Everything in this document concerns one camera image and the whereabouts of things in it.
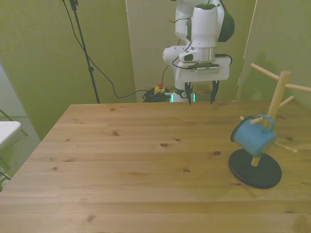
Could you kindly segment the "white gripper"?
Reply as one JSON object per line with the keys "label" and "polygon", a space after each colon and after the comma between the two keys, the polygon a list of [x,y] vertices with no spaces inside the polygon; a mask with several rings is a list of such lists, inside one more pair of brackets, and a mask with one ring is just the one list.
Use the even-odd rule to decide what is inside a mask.
{"label": "white gripper", "polygon": [[216,60],[207,67],[196,67],[195,69],[177,68],[175,71],[175,80],[185,83],[185,92],[189,105],[191,105],[191,83],[213,81],[210,95],[210,104],[213,104],[218,93],[219,81],[225,81],[229,78],[229,67],[230,57],[216,57]]}

